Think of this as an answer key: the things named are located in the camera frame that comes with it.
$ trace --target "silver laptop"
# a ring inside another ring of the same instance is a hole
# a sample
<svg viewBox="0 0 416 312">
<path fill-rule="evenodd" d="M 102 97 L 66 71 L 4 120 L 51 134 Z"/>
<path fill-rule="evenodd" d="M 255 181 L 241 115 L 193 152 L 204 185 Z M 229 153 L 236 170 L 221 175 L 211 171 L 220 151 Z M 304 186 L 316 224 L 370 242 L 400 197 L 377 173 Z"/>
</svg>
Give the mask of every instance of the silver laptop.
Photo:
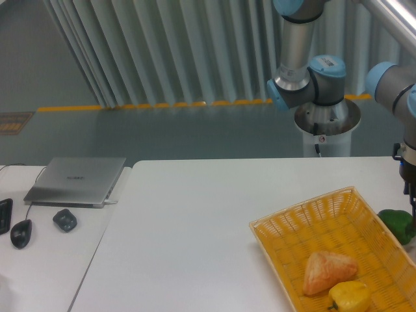
<svg viewBox="0 0 416 312">
<path fill-rule="evenodd" d="M 55 157 L 27 193 L 27 205 L 102 208 L 125 158 Z"/>
</svg>

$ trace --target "white desk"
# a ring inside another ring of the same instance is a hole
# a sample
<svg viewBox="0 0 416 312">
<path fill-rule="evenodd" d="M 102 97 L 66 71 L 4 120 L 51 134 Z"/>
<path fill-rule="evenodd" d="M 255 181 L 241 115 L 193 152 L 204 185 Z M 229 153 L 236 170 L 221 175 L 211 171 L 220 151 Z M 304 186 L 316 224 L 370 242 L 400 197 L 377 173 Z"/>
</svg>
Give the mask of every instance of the white desk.
<svg viewBox="0 0 416 312">
<path fill-rule="evenodd" d="M 350 185 L 410 211 L 390 157 L 139 162 L 72 311 L 290 311 L 248 224 Z"/>
<path fill-rule="evenodd" d="M 12 198 L 11 227 L 25 219 L 23 198 L 42 166 L 11 166 L 0 171 L 0 199 Z M 130 168 L 125 168 L 110 199 L 117 200 Z M 32 237 L 16 249 L 10 231 L 0 235 L 0 311 L 67 311 L 116 205 L 102 209 L 70 208 L 78 225 L 64 233 L 52 221 L 63 207 L 32 206 Z"/>
</svg>

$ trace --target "computer mouse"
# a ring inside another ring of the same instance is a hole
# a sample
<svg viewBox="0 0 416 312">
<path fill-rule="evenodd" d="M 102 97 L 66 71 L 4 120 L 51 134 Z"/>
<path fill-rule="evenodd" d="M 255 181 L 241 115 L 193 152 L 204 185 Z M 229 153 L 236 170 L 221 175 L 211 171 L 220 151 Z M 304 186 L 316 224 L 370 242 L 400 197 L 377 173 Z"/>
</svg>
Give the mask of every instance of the computer mouse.
<svg viewBox="0 0 416 312">
<path fill-rule="evenodd" d="M 27 219 L 16 223 L 10 231 L 10 239 L 17 249 L 26 247 L 32 235 L 32 220 Z"/>
</svg>

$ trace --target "mouse cable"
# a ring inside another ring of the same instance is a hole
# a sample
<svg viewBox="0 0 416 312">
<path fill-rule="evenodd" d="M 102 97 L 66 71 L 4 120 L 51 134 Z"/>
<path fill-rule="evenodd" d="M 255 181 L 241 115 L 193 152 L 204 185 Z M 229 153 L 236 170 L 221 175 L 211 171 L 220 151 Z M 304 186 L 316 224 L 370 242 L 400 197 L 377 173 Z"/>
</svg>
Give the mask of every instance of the mouse cable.
<svg viewBox="0 0 416 312">
<path fill-rule="evenodd" d="M 118 203 L 117 200 L 105 200 L 104 201 L 104 205 L 115 205 L 116 203 Z"/>
<path fill-rule="evenodd" d="M 0 168 L 0 171 L 3 170 L 6 167 L 10 167 L 10 166 L 26 166 L 26 164 L 7 164 L 6 166 L 3 166 Z"/>
<path fill-rule="evenodd" d="M 42 174 L 42 172 L 43 172 L 45 169 L 46 169 L 46 167 L 43 167 L 43 168 L 42 168 L 42 170 L 39 172 L 38 176 L 37 176 L 37 177 L 36 177 L 36 179 L 34 180 L 34 182 L 35 182 L 35 183 L 38 181 L 38 179 L 39 179 L 40 175 Z M 31 203 L 31 205 L 30 205 L 30 206 L 29 206 L 29 208 L 27 209 L 27 212 L 26 212 L 26 218 L 25 218 L 25 220 L 27 220 L 27 216 L 29 215 L 29 211 L 31 210 L 32 205 L 33 205 L 33 204 Z"/>
</svg>

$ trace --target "vertical blind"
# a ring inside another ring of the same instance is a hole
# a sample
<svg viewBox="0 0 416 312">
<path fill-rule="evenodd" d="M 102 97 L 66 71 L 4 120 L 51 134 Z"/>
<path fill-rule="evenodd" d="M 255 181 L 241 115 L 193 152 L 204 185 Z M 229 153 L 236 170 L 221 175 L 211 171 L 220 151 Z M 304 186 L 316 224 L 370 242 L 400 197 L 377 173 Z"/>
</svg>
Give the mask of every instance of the vertical blind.
<svg viewBox="0 0 416 312">
<path fill-rule="evenodd" d="M 282 18 L 272 0 L 44 0 L 102 107 L 267 99 L 279 66 Z M 310 56 L 336 55 L 346 93 L 367 72 L 413 62 L 361 5 L 332 0 Z"/>
</svg>

